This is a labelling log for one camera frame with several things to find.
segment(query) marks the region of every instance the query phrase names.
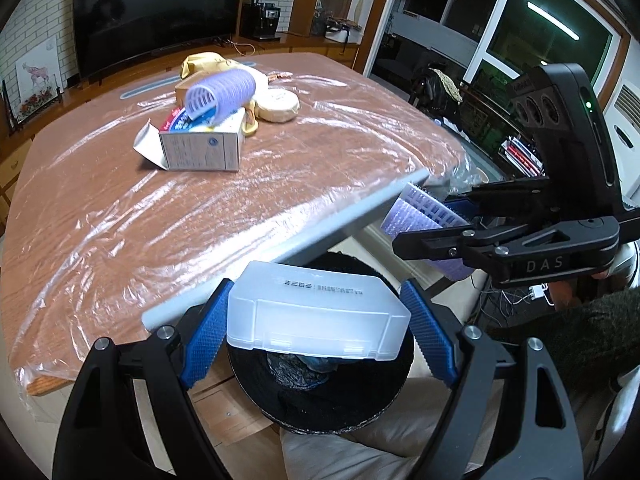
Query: white storage box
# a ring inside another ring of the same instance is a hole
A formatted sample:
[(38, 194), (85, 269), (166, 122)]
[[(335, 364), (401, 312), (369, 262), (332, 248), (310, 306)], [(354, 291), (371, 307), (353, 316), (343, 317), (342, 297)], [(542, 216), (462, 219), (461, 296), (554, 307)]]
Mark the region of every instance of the white storage box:
[(316, 357), (398, 357), (411, 314), (375, 276), (251, 262), (229, 293), (226, 341)]

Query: wooden table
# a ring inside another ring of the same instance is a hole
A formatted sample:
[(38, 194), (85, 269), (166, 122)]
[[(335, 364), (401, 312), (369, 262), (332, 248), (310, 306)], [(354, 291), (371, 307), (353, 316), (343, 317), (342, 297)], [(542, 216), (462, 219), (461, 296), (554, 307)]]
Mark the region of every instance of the wooden table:
[[(36, 136), (10, 211), (0, 298), (10, 365), (29, 394), (73, 380), (101, 335), (145, 338), (142, 312), (191, 283), (237, 272), (396, 178), (444, 174), (464, 157), (445, 130), (333, 60), (252, 60), (293, 72), (277, 85), (297, 92), (302, 108), (290, 123), (261, 122), (239, 173), (161, 171), (132, 149), (146, 120), (161, 123), (175, 99), (172, 86), (125, 92), (175, 72), (107, 92)], [(192, 394), (222, 440), (266, 424), (224, 356)]]

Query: round wrapped package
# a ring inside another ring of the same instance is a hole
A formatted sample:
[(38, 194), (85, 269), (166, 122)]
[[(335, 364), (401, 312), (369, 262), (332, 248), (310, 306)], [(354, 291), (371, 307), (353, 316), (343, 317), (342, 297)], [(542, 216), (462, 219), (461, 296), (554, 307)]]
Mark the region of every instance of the round wrapped package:
[(298, 96), (282, 88), (270, 88), (255, 95), (255, 115), (270, 123), (286, 123), (300, 110)]

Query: tile floor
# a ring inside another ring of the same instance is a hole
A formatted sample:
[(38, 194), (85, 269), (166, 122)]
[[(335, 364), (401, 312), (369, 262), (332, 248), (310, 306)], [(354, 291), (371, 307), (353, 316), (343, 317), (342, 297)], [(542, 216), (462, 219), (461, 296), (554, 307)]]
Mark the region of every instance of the tile floor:
[[(1, 250), (2, 240), (0, 239), (0, 254)], [(356, 256), (377, 269), (394, 286), (399, 286), (398, 279), (353, 238), (348, 238), (333, 250)], [(462, 319), (468, 316), (477, 294), (470, 280), (466, 280), (457, 283), (435, 299), (441, 304), (449, 305)], [(50, 477), (58, 427), (71, 386), (45, 397), (31, 398), (29, 400), (31, 411), (27, 410), (18, 396), (13, 374), (7, 364), (6, 352), (4, 338), (0, 338), (0, 413), (27, 455), (47, 477)], [(410, 375), (421, 376), (428, 373), (428, 367), (420, 352), (417, 351)], [(145, 389), (143, 381), (136, 384), (147, 441), (156, 465), (165, 471), (172, 472), (155, 420), (150, 416), (150, 405)], [(235, 480), (254, 478), (286, 480), (280, 439), (273, 427), (266, 428), (231, 446), (220, 444), (216, 446), (216, 452)], [(251, 454), (251, 460), (246, 459), (248, 454)]]

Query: screw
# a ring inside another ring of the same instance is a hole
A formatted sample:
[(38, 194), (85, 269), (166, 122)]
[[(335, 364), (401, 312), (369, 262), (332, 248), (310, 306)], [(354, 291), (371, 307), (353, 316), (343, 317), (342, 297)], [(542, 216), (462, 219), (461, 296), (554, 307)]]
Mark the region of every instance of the screw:
[(109, 346), (109, 340), (105, 337), (101, 337), (94, 343), (94, 348), (96, 350), (104, 350), (107, 346)]
[(161, 326), (158, 331), (156, 332), (156, 335), (160, 338), (160, 339), (171, 339), (172, 336), (175, 334), (175, 328), (172, 327), (171, 325), (164, 325)]
[(537, 337), (529, 338), (529, 341), (527, 341), (527, 344), (529, 345), (529, 348), (531, 348), (535, 352), (540, 352), (543, 347), (542, 341), (540, 341), (540, 339), (538, 339)]
[(468, 326), (465, 326), (465, 335), (469, 339), (473, 339), (475, 341), (477, 339), (480, 339), (480, 336), (482, 335), (482, 331), (475, 325), (468, 325)]

